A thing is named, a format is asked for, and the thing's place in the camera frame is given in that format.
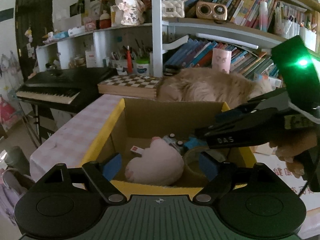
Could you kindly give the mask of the right hand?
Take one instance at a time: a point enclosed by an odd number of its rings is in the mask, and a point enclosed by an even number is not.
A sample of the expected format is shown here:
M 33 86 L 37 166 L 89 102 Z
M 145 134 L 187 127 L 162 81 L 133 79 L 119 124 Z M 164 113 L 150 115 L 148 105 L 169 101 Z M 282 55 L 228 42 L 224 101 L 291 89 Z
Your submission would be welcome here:
M 314 129 L 294 129 L 279 137 L 274 137 L 269 146 L 276 149 L 276 156 L 284 161 L 287 169 L 296 177 L 305 174 L 304 166 L 295 160 L 295 156 L 317 146 L 317 136 Z

